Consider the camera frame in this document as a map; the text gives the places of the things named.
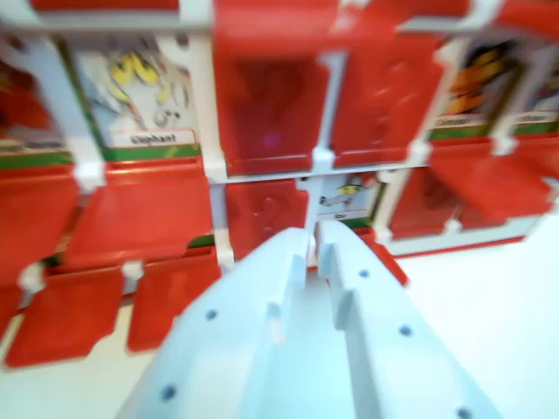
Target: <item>red bin flap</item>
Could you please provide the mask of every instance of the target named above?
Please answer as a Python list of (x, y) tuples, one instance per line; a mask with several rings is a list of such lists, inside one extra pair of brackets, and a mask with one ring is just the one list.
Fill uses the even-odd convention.
[(488, 221), (551, 209), (551, 187), (512, 156), (434, 158), (431, 170)]
[(559, 179), (559, 146), (518, 150), (519, 157), (538, 175)]
[(124, 285), (120, 269), (55, 275), (45, 283), (25, 309), (6, 355), (10, 367), (86, 356), (113, 332)]
[(11, 318), (16, 314), (22, 296), (23, 292), (17, 285), (0, 288), (0, 340), (2, 340)]
[(213, 247), (191, 249), (185, 258), (146, 264), (134, 296), (128, 348), (159, 347), (175, 316), (220, 276)]
[(414, 33), (351, 52), (332, 129), (336, 167), (405, 159), (443, 74), (439, 45)]
[(375, 0), (372, 6), (386, 5), (406, 10), (413, 16), (462, 17), (473, 0)]
[(459, 204), (459, 198), (428, 168), (414, 168), (390, 219), (393, 237), (441, 234)]
[(394, 259), (394, 257), (390, 254), (390, 252), (384, 247), (383, 245), (379, 244), (375, 240), (375, 232), (373, 229), (364, 228), (364, 229), (357, 229), (355, 230), (357, 236), (361, 238), (363, 242), (376, 254), (376, 256), (380, 259), (386, 269), (390, 271), (394, 278), (402, 285), (408, 284), (408, 276), (402, 270), (398, 262)]
[(328, 69), (314, 57), (230, 61), (216, 57), (221, 147), (230, 175), (310, 169)]
[(178, 0), (31, 0), (36, 11), (178, 10)]
[(294, 179), (225, 186), (229, 238), (235, 258), (244, 258), (287, 227), (304, 227), (308, 193)]
[(0, 171), (0, 286), (51, 256), (78, 197), (72, 166)]
[(113, 163), (65, 253), (72, 267), (178, 258), (211, 232), (208, 181), (194, 159)]
[(462, 224), (462, 230), (486, 229), (489, 227), (498, 227), (505, 223), (505, 221), (494, 221), (485, 218), (472, 205), (468, 204), (460, 210), (458, 221)]

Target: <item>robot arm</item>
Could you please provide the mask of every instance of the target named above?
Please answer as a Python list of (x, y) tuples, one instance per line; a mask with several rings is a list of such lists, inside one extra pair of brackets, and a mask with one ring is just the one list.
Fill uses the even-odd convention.
[[(305, 284), (310, 242), (304, 230), (282, 231), (189, 306), (118, 417), (258, 417), (270, 348), (283, 340), (292, 287)], [(353, 231), (320, 222), (317, 247), (358, 418), (501, 417)]]

